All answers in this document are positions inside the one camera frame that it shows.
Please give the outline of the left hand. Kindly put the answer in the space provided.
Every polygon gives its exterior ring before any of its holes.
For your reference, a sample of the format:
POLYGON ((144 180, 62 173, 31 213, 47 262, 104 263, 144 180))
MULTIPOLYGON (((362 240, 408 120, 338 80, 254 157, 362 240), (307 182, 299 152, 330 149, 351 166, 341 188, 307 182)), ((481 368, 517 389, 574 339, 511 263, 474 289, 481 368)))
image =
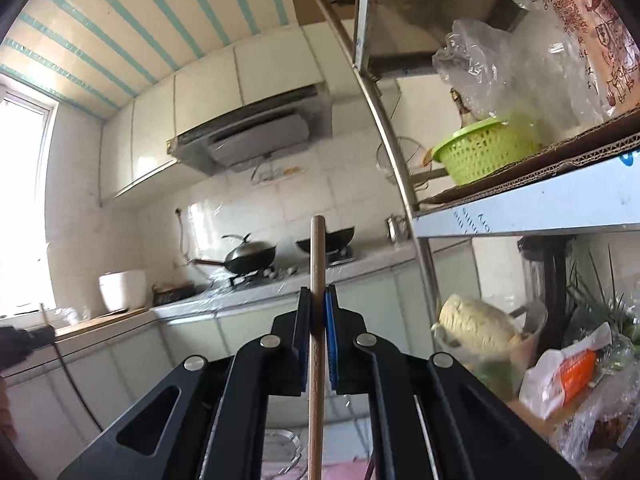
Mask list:
POLYGON ((16 431, 10 411, 8 388, 3 378, 0 378, 0 430, 11 441, 16 440, 16 431))

